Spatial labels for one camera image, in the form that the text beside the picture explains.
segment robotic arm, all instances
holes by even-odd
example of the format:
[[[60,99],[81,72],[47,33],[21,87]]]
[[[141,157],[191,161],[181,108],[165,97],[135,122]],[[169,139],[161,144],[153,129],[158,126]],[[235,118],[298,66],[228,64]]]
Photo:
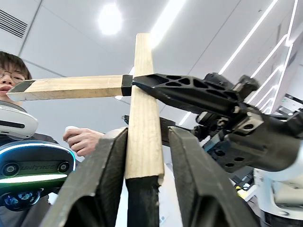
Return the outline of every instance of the robotic arm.
[[[264,226],[303,225],[302,110],[286,118],[244,103],[258,89],[247,76],[235,86],[216,73],[205,79],[152,74],[133,83],[167,105],[197,114],[199,125],[191,132],[200,141],[211,137],[203,148],[226,172],[255,168]]]

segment glowing blue light ring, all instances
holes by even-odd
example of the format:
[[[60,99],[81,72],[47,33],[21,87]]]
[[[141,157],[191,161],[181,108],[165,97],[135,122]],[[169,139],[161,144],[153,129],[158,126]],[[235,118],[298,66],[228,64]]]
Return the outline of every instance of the glowing blue light ring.
[[[3,153],[5,153],[7,151],[14,150],[17,148],[23,148],[23,147],[51,147],[51,148],[59,148],[61,150],[65,150],[65,151],[69,152],[73,158],[74,165],[72,167],[72,170],[75,171],[75,169],[76,169],[76,157],[75,157],[74,153],[65,147],[61,147],[60,145],[52,144],[52,143],[30,142],[30,143],[17,144],[17,145],[9,146],[8,148],[4,148],[4,149],[0,150],[0,155],[2,155]]]

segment air vent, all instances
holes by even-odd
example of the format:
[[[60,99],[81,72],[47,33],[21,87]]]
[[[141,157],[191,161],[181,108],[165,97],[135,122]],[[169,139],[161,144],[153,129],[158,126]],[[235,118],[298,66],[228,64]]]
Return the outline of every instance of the air vent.
[[[27,24],[0,9],[0,28],[19,38],[23,38]]]

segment ceiling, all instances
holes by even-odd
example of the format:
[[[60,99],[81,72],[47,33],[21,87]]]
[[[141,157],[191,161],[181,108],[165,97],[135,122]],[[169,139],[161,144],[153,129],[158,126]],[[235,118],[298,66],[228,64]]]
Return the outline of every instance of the ceiling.
[[[123,24],[115,35],[103,35],[98,27],[102,7],[115,2]],[[22,38],[0,29],[0,50],[20,56],[35,79],[119,75],[130,71],[134,61],[137,33],[149,32],[169,0],[0,0],[0,9],[27,24]],[[263,15],[272,0],[186,0],[163,39],[153,49],[154,71],[203,78],[219,72],[242,40]],[[252,75],[281,38],[288,33],[295,0],[278,0],[223,75],[235,83],[241,75]],[[299,1],[290,40],[295,39],[273,110],[285,94],[303,99],[297,80],[303,76],[303,1]],[[284,64],[289,47],[279,46],[256,74],[262,84],[274,69]],[[264,86],[251,104],[255,105],[279,83],[281,72]],[[260,104],[275,96],[275,90]],[[159,103],[160,116],[177,123],[182,111]],[[130,98],[44,100],[24,103],[39,120],[38,132],[53,136],[59,143],[68,125],[107,132],[126,124]],[[184,127],[192,128],[191,114]],[[164,148],[165,162],[170,163]]]

